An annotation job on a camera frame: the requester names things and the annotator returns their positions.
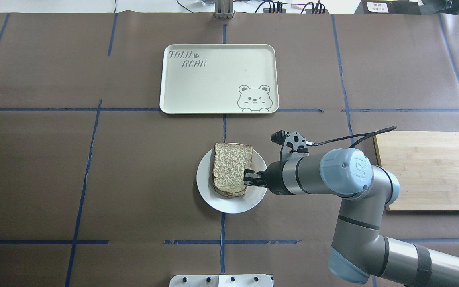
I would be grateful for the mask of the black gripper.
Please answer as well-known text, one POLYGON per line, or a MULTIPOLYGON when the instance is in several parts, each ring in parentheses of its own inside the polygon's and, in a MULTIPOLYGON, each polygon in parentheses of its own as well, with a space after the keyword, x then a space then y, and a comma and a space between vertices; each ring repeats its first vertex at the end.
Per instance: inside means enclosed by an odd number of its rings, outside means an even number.
POLYGON ((283 176, 283 166, 277 161, 267 167, 265 171, 255 172, 244 170, 244 184, 248 187, 267 187, 275 195, 289 195, 283 176))

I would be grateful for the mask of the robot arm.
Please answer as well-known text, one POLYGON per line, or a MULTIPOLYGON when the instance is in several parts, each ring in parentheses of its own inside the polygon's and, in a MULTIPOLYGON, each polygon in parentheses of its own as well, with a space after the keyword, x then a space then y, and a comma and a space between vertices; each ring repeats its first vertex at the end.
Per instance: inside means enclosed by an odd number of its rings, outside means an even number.
POLYGON ((246 169, 243 181, 276 195, 340 197, 328 267, 341 279, 362 285, 373 275, 406 287, 459 287, 458 257, 380 235, 384 208, 398 198, 400 184, 359 149, 274 162, 264 171, 246 169))

